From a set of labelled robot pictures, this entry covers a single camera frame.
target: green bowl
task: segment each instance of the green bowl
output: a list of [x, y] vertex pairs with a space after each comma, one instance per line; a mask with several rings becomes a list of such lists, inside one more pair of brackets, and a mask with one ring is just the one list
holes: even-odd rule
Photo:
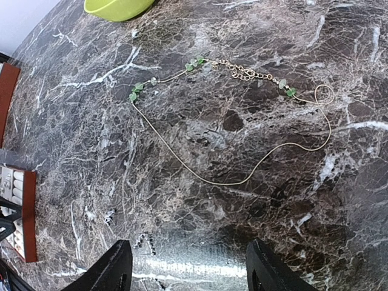
[[85, 0], [84, 10], [109, 21], [125, 21], [142, 13], [154, 0]]

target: necklace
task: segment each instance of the necklace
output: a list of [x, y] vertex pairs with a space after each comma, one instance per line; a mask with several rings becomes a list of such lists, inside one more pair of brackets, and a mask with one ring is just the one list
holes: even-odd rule
[[[235, 79], [240, 79], [242, 81], [251, 81], [251, 80], [254, 80], [254, 79], [262, 79], [262, 80], [266, 80], [266, 81], [270, 81], [270, 82], [273, 82], [274, 84], [276, 84], [278, 86], [278, 88], [280, 90], [285, 90], [286, 93], [287, 93], [287, 96], [291, 97], [291, 98], [294, 98], [296, 100], [299, 100], [299, 101], [302, 101], [302, 102], [306, 102], [306, 103], [309, 103], [309, 104], [315, 104], [318, 109], [320, 110], [320, 112], [323, 114], [323, 117], [324, 119], [326, 120], [327, 122], [327, 126], [329, 128], [329, 134], [327, 135], [327, 138], [326, 140], [323, 142], [322, 145], [320, 145], [319, 147], [317, 148], [314, 148], [314, 149], [309, 149], [307, 147], [304, 147], [303, 145], [301, 144], [297, 144], [295, 142], [285, 142], [283, 144], [280, 144], [280, 145], [277, 145], [276, 147], [274, 147], [272, 150], [270, 150], [266, 155], [264, 155], [256, 164], [256, 166], [254, 166], [254, 168], [252, 169], [252, 171], [249, 173], [249, 175], [241, 180], [240, 182], [234, 182], [234, 183], [218, 183], [218, 182], [213, 182], [213, 181], [210, 181], [208, 179], [205, 179], [203, 178], [202, 176], [200, 176], [199, 174], [197, 174], [194, 170], [192, 170], [175, 152], [174, 150], [169, 146], [169, 144], [165, 141], [165, 139], [161, 136], [161, 134], [159, 133], [159, 131], [157, 131], [157, 129], [155, 129], [155, 127], [153, 126], [153, 124], [149, 121], [149, 119], [143, 114], [143, 112], [136, 106], [135, 104], [135, 101], [138, 100], [138, 97], [139, 97], [139, 94], [140, 92], [144, 89], [144, 87], [147, 85], [147, 84], [151, 84], [151, 85], [157, 85], [157, 84], [160, 84], [160, 83], [167, 83], [167, 82], [170, 82], [176, 78], [179, 78], [180, 76], [182, 75], [185, 75], [187, 74], [188, 72], [191, 72], [191, 71], [194, 71], [195, 69], [197, 69], [198, 67], [202, 66], [204, 63], [210, 63], [212, 65], [212, 69], [213, 70], [218, 70], [219, 69], [219, 66], [224, 66], [226, 67], [227, 69], [230, 70], [230, 73], [232, 75], [233, 78]], [[332, 97], [327, 101], [327, 102], [318, 102], [318, 98], [317, 98], [317, 91], [318, 89], [320, 88], [328, 88], [329, 91], [331, 92], [331, 95]], [[143, 82], [143, 83], [136, 83], [135, 84], [135, 87], [132, 89], [132, 93], [129, 95], [129, 100], [132, 104], [132, 106], [135, 108], [135, 110], [142, 116], [142, 118], [144, 118], [144, 120], [147, 122], [147, 124], [151, 127], [151, 129], [156, 133], [156, 135], [158, 136], [158, 138], [163, 142], [163, 144], [167, 147], [167, 149], [170, 151], [170, 153], [182, 164], [183, 167], [185, 167], [191, 174], [193, 174], [195, 177], [197, 177], [198, 179], [200, 179], [201, 181], [203, 182], [206, 182], [208, 184], [211, 184], [211, 185], [216, 185], [216, 186], [237, 186], [237, 185], [241, 185], [241, 184], [244, 184], [245, 182], [247, 182], [252, 176], [253, 174], [255, 173], [256, 169], [260, 166], [260, 164], [266, 159], [268, 158], [268, 156], [270, 156], [275, 150], [281, 148], [281, 147], [284, 147], [284, 146], [295, 146], [295, 147], [299, 147], [307, 152], [315, 152], [317, 150], [320, 150], [322, 149], [328, 142], [329, 142], [329, 139], [332, 135], [332, 127], [330, 125], [330, 121], [329, 119], [327, 118], [327, 116], [325, 115], [325, 113], [323, 112], [323, 109], [322, 109], [322, 105], [329, 105], [330, 103], [332, 103], [334, 101], [334, 98], [335, 98], [335, 94], [334, 94], [334, 91], [331, 87], [329, 87], [328, 85], [325, 85], [325, 84], [321, 84], [321, 85], [318, 85], [316, 88], [315, 88], [315, 91], [314, 91], [314, 101], [309, 101], [309, 100], [305, 100], [305, 99], [302, 99], [302, 98], [299, 98], [297, 97], [296, 95], [296, 89], [295, 88], [291, 88], [289, 85], [287, 85], [287, 81], [285, 79], [281, 79], [281, 80], [277, 80], [275, 79], [271, 74], [262, 74], [262, 73], [258, 73], [252, 69], [245, 69], [243, 66], [241, 65], [235, 65], [235, 64], [231, 64], [228, 60], [225, 60], [225, 59], [220, 59], [220, 60], [217, 60], [217, 61], [214, 61], [214, 60], [210, 60], [210, 59], [205, 59], [203, 58], [202, 56], [197, 56], [196, 59], [191, 59], [190, 60], [190, 63], [186, 64], [186, 69], [179, 72], [177, 75], [175, 76], [172, 76], [168, 79], [165, 79], [165, 80], [157, 80], [155, 77], [154, 78], [151, 78], [151, 80], [148, 80], [146, 82]]]

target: marble table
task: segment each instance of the marble table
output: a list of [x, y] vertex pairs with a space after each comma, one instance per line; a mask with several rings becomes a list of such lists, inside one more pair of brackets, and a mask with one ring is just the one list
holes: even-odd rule
[[[318, 290], [388, 290], [388, 3], [377, 0], [160, 0], [109, 23], [63, 0], [18, 48], [22, 68], [4, 148], [38, 171], [40, 262], [2, 256], [37, 290], [60, 290], [118, 239], [142, 233], [133, 290], [247, 290], [256, 237]], [[322, 150], [276, 151], [238, 187], [181, 167], [128, 102], [131, 85], [165, 78], [198, 53], [286, 78], [324, 108]], [[138, 103], [208, 179], [234, 182], [282, 142], [318, 146], [317, 107], [225, 70], [148, 89]], [[115, 224], [104, 214], [115, 208]]]

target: white wall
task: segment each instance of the white wall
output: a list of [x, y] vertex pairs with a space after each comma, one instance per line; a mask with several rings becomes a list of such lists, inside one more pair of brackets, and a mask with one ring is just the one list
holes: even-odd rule
[[12, 56], [60, 0], [0, 0], [0, 52]]

